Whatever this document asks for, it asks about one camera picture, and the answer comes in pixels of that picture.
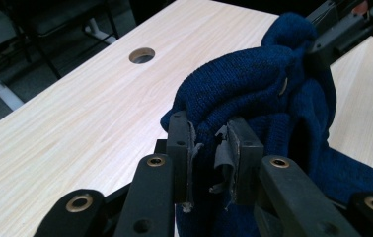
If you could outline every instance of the floor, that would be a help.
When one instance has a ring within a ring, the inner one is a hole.
[[[110,0],[114,22],[120,36],[136,27],[128,0]],[[110,33],[111,27],[106,16],[96,18],[101,31]],[[29,44],[28,51],[31,62],[27,62],[24,53],[11,41],[0,48],[0,80],[4,82],[24,102],[56,82],[54,74],[40,58],[37,51]],[[72,29],[55,39],[42,43],[43,48],[58,68],[65,75],[83,62],[107,47],[84,35],[81,28]],[[0,119],[11,110],[0,100]]]

